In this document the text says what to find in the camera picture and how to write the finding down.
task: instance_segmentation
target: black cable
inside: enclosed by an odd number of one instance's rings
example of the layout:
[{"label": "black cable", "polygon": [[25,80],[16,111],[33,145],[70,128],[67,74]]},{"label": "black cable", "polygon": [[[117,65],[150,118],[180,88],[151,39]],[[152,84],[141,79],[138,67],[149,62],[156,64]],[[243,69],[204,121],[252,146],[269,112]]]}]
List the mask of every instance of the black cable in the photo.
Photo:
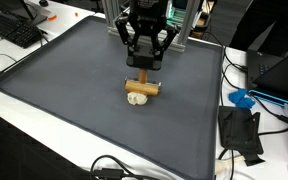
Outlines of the black cable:
[{"label": "black cable", "polygon": [[224,77],[224,79],[227,81],[227,83],[228,83],[230,86],[232,86],[233,88],[235,88],[235,89],[237,89],[237,90],[240,89],[239,87],[233,85],[233,84],[228,80],[228,78],[227,78],[226,75],[224,74],[223,69],[222,69],[222,73],[223,73],[223,77]]},{"label": "black cable", "polygon": [[[232,63],[232,61],[230,60],[230,58],[228,58],[227,56],[227,53],[226,53],[226,49],[227,47],[224,47],[224,56],[226,57],[226,60],[230,63],[230,64],[234,64]],[[247,67],[246,66],[242,66],[242,65],[238,65],[238,64],[235,64],[233,65],[236,69],[246,73],[247,72]]]},{"label": "black cable", "polygon": [[91,166],[91,170],[90,170],[90,173],[94,170],[94,166],[95,164],[97,163],[97,161],[99,161],[100,159],[103,159],[103,158],[109,158],[109,159],[112,159],[114,162],[116,162],[124,171],[126,171],[129,175],[135,175],[134,173],[132,173],[130,170],[128,170],[124,165],[123,163],[117,159],[116,157],[114,156],[111,156],[111,155],[103,155],[103,156],[100,156],[98,157],[97,159],[95,159],[95,161],[93,162],[92,166]]},{"label": "black cable", "polygon": [[27,4],[27,3],[25,3],[27,6],[30,6],[34,11],[35,11],[35,16],[33,17],[33,19],[35,19],[36,17],[37,17],[37,15],[38,15],[38,11],[37,11],[37,9],[35,8],[35,7],[33,7],[32,5],[30,5],[30,4]]},{"label": "black cable", "polygon": [[228,151],[228,149],[223,149],[223,151],[221,152],[221,154],[218,156],[219,160],[222,160],[223,156],[225,155],[225,153]]},{"label": "black cable", "polygon": [[280,131],[258,133],[258,136],[264,136],[264,135],[270,135],[270,134],[280,134],[280,133],[284,133],[284,132],[287,132],[287,131],[288,131],[288,128],[280,130]]},{"label": "black cable", "polygon": [[0,54],[0,56],[6,56],[6,57],[10,58],[12,61],[17,62],[14,58],[12,58],[11,56],[9,56],[7,54]]},{"label": "black cable", "polygon": [[231,173],[230,180],[233,180],[233,176],[234,176],[234,151],[231,150],[231,152],[232,152],[232,173]]},{"label": "black cable", "polygon": [[143,176],[143,175],[129,175],[129,174],[125,174],[123,177],[132,177],[132,178],[137,178],[137,179],[148,179],[148,180],[159,180],[153,177],[149,177],[149,176]]},{"label": "black cable", "polygon": [[214,39],[215,39],[222,47],[224,47],[224,45],[221,43],[221,41],[218,40],[217,37],[216,37],[212,32],[204,32],[204,33],[212,35],[212,36],[214,37]]},{"label": "black cable", "polygon": [[264,108],[265,111],[267,111],[267,112],[270,113],[271,115],[273,115],[273,116],[275,116],[275,117],[278,118],[278,115],[275,114],[275,113],[273,113],[272,111],[270,111],[257,97],[254,97],[254,96],[251,96],[251,95],[249,95],[249,96],[250,96],[250,97],[253,97],[253,99],[255,99],[256,102],[258,102],[258,103],[262,106],[262,108]]},{"label": "black cable", "polygon": [[221,105],[224,106],[224,102],[223,102],[223,82],[224,82],[224,75],[226,74],[227,69],[231,66],[232,64],[229,64],[226,66],[224,72],[223,72],[223,76],[221,79],[221,94],[220,94],[220,99],[221,99]]}]

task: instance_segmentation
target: white table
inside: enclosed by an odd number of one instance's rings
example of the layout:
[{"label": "white table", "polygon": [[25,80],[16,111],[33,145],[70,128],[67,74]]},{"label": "white table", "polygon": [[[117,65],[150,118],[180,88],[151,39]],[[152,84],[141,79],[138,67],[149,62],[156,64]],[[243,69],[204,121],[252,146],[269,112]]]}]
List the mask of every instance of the white table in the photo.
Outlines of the white table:
[{"label": "white table", "polygon": [[[90,11],[51,1],[49,1],[49,6],[46,7],[46,9],[57,15],[57,19],[45,21],[38,25],[41,29],[48,32],[48,38],[50,40],[59,36],[84,17],[94,14]],[[102,14],[96,14],[96,16],[104,18],[104,15]],[[28,49],[22,49],[6,40],[2,40],[0,41],[0,54],[8,54],[17,60],[20,60],[39,47],[40,43],[36,43]],[[245,53],[233,49],[228,49],[227,51],[228,56],[232,61],[239,64],[245,63]],[[12,63],[12,60],[7,57],[0,56],[0,70],[3,70]],[[245,82],[245,75],[241,74],[236,69],[230,68],[227,71],[227,76],[233,84],[236,84],[239,87],[245,87],[245,84],[243,83]],[[235,89],[231,88],[227,83],[224,83],[224,96],[227,96],[233,91],[235,91]],[[224,98],[224,104],[233,106],[227,98]],[[265,104],[272,111],[283,114],[280,107],[268,103]],[[288,126],[266,113],[259,105],[255,105],[252,112],[261,112],[260,132],[280,130]],[[133,153],[121,149],[97,136],[62,121],[59,118],[51,116],[2,93],[0,93],[0,117],[80,167],[89,169],[92,162],[98,156],[110,154],[127,163],[132,167],[131,170],[136,174],[151,175],[161,179],[181,179],[175,174],[168,172]],[[218,156],[223,148],[219,143],[219,134],[217,136],[216,154]],[[261,141],[264,148],[264,154],[260,157],[266,160],[266,162],[252,167],[246,167],[244,163],[236,164],[234,179],[287,180],[288,132],[279,135],[263,136],[261,137]],[[227,153],[227,155],[224,156],[224,158],[229,157],[230,153]],[[117,167],[116,164],[110,160],[102,160],[97,165],[100,167]],[[218,179],[229,179],[229,176],[230,169],[227,169],[218,176]]]}]

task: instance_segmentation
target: gray mat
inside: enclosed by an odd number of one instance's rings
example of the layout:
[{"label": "gray mat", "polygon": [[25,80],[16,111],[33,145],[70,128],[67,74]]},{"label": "gray mat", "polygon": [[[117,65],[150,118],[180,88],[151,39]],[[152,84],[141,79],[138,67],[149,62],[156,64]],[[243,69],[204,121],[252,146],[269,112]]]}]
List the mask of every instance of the gray mat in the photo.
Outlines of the gray mat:
[{"label": "gray mat", "polygon": [[167,51],[162,70],[149,72],[162,93],[132,106],[124,78],[138,71],[126,66],[126,46],[89,17],[0,76],[0,91],[184,179],[212,179],[221,52],[198,42]]}]

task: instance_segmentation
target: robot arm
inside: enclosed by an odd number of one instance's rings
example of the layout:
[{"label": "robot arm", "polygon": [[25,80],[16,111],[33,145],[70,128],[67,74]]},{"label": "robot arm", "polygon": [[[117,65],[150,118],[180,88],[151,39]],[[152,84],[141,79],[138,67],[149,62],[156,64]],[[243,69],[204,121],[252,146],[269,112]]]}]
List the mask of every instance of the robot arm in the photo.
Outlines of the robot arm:
[{"label": "robot arm", "polygon": [[[167,3],[168,0],[130,0],[130,13],[123,13],[116,19],[122,42],[128,46],[128,66],[155,71],[161,69],[164,51],[179,32],[166,23]],[[127,23],[134,29],[133,38],[126,29]],[[167,37],[159,42],[158,34],[163,29]],[[140,36],[150,37],[152,45],[139,45]]]}]

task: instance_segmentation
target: wooden dowel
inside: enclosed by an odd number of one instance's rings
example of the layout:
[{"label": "wooden dowel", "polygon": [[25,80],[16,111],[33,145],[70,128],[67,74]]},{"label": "wooden dowel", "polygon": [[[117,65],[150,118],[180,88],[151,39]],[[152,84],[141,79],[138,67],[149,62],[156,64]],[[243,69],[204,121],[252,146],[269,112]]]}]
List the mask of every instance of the wooden dowel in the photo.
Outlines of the wooden dowel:
[{"label": "wooden dowel", "polygon": [[138,81],[141,84],[145,84],[147,82],[147,70],[146,69],[140,69],[138,73]]}]

